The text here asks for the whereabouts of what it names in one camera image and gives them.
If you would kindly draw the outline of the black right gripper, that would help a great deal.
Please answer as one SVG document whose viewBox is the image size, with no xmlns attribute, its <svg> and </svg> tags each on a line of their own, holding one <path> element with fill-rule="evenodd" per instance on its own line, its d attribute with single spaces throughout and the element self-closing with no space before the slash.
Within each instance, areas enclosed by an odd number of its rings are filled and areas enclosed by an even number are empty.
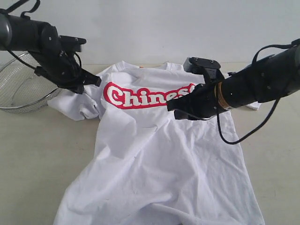
<svg viewBox="0 0 300 225">
<path fill-rule="evenodd" d="M 167 101 L 167 110 L 174 111 L 176 120 L 209 120 L 224 113 L 215 96 L 215 84 L 199 84 L 194 90 L 177 99 Z"/>
</svg>

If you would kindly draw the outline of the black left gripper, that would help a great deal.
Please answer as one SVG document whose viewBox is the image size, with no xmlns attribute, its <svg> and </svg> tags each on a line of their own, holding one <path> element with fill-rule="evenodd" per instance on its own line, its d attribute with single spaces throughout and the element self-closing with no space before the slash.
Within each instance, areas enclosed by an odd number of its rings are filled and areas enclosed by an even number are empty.
<svg viewBox="0 0 300 225">
<path fill-rule="evenodd" d="M 83 94 L 86 85 L 100 86 L 101 78 L 82 69 L 81 63 L 75 60 L 77 55 L 66 51 L 61 51 L 58 56 L 35 53 L 38 62 L 35 74 L 75 94 Z"/>
</svg>

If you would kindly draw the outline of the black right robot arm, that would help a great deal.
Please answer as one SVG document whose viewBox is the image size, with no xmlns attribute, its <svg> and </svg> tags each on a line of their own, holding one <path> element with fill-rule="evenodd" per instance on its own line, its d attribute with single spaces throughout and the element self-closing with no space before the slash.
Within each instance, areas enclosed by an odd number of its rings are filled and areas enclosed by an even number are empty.
<svg viewBox="0 0 300 225">
<path fill-rule="evenodd" d="M 203 75 L 204 82 L 182 97 L 167 101 L 177 120 L 209 120 L 219 113 L 258 102 L 286 97 L 300 89 L 300 41 L 270 45 L 282 52 L 258 60 L 239 72 L 222 75 L 215 60 L 188 57 L 184 70 Z"/>
</svg>

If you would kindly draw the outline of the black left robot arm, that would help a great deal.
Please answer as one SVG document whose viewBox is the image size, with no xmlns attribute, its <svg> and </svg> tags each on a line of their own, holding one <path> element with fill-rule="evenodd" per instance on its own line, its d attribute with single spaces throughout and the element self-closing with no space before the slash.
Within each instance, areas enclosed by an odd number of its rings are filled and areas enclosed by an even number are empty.
<svg viewBox="0 0 300 225">
<path fill-rule="evenodd" d="M 0 49 L 28 52 L 38 63 L 34 73 L 57 87 L 82 94 L 85 85 L 100 86 L 101 78 L 82 68 L 78 55 L 86 39 L 59 35 L 55 26 L 28 16 L 0 11 Z"/>
</svg>

